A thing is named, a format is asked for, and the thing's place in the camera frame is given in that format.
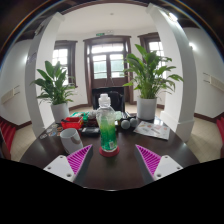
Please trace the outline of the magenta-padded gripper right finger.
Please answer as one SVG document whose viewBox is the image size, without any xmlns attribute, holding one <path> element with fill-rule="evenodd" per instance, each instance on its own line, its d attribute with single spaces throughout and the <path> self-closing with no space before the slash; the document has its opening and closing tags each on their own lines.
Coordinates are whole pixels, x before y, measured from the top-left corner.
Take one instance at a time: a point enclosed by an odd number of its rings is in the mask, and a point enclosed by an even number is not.
<svg viewBox="0 0 224 224">
<path fill-rule="evenodd" d="M 159 156 L 140 145 L 135 147 L 135 157 L 145 184 L 159 180 L 182 169 L 182 166 L 170 156 Z"/>
</svg>

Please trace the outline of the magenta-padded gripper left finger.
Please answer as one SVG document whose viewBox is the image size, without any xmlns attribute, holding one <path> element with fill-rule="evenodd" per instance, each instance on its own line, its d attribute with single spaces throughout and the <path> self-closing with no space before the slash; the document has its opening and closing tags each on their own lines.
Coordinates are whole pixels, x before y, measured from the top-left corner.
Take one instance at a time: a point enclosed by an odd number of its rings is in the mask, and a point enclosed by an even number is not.
<svg viewBox="0 0 224 224">
<path fill-rule="evenodd" d="M 44 170 L 81 186 L 92 156 L 93 146 L 88 145 L 68 156 L 59 155 Z"/>
</svg>

